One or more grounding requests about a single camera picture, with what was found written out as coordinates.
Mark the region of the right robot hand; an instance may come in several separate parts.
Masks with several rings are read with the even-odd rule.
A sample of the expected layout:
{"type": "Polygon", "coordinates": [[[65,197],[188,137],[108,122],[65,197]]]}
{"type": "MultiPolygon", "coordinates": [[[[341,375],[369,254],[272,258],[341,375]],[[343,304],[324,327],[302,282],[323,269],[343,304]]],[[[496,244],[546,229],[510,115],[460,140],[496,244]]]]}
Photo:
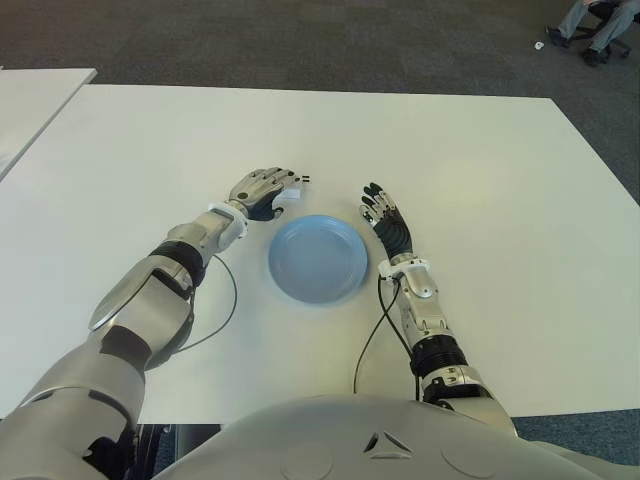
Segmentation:
{"type": "Polygon", "coordinates": [[[413,254],[410,229],[393,198],[380,185],[371,182],[364,186],[359,212],[381,242],[389,261],[413,254]]]}

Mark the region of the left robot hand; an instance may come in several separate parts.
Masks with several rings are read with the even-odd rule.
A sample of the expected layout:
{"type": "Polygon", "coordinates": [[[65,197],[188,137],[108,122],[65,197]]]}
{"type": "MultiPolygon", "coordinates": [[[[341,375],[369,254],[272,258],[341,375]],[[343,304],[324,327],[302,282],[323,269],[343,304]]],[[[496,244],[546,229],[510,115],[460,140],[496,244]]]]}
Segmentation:
{"type": "Polygon", "coordinates": [[[242,212],[248,220],[271,221],[284,211],[282,206],[274,205],[275,199],[291,187],[309,182],[308,175],[298,175],[280,167],[254,170],[231,189],[226,203],[242,212]]]}

